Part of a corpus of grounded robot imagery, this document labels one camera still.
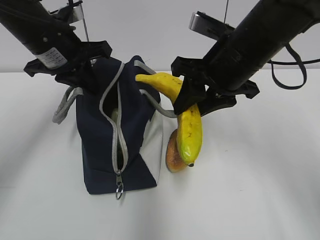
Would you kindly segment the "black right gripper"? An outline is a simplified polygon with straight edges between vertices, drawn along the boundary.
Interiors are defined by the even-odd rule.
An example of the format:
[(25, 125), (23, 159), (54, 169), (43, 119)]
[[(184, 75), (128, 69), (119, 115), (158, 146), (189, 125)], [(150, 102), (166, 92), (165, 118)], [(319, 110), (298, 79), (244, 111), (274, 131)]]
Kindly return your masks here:
[(254, 98), (259, 92), (256, 83), (245, 80), (236, 84), (235, 89), (227, 86), (231, 80), (228, 67), (211, 69), (203, 59), (176, 57), (171, 64), (172, 75), (183, 76), (179, 94), (173, 104), (174, 113), (182, 114), (198, 103), (201, 117), (212, 112), (232, 108), (237, 104), (236, 95)]

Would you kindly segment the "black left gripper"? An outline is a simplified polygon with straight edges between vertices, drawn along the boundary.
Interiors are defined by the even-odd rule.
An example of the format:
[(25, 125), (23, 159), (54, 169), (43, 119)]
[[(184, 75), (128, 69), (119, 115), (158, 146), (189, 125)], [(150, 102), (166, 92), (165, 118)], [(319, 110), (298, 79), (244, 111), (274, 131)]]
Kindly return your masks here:
[(24, 27), (23, 45), (35, 57), (23, 69), (29, 76), (48, 74), (58, 83), (99, 92), (91, 61), (111, 56), (107, 41), (82, 41), (71, 27)]

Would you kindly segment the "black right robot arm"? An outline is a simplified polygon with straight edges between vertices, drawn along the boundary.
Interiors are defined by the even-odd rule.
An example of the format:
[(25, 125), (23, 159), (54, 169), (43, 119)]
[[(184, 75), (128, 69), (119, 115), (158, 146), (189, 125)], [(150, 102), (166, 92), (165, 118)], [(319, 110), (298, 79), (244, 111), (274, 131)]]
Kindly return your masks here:
[(233, 107), (237, 95), (254, 98), (260, 91), (251, 77), (272, 58), (287, 49), (306, 74), (305, 63), (290, 41), (320, 22), (317, 0), (261, 0), (237, 27), (197, 11), (190, 30), (215, 40), (202, 58), (177, 57), (171, 64), (173, 76), (183, 76), (174, 102), (176, 115), (197, 104), (200, 114)]

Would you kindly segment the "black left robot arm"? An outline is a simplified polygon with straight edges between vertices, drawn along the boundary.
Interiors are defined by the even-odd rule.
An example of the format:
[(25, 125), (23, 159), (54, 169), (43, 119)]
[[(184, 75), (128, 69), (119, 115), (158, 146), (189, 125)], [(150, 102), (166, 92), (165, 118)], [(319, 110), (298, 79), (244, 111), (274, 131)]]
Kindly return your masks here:
[(82, 41), (73, 23), (84, 21), (83, 1), (68, 1), (47, 11), (39, 0), (2, 0), (0, 23), (35, 59), (24, 67), (30, 77), (47, 74), (58, 83), (97, 93), (99, 84), (93, 61), (108, 59), (112, 48), (107, 41)]

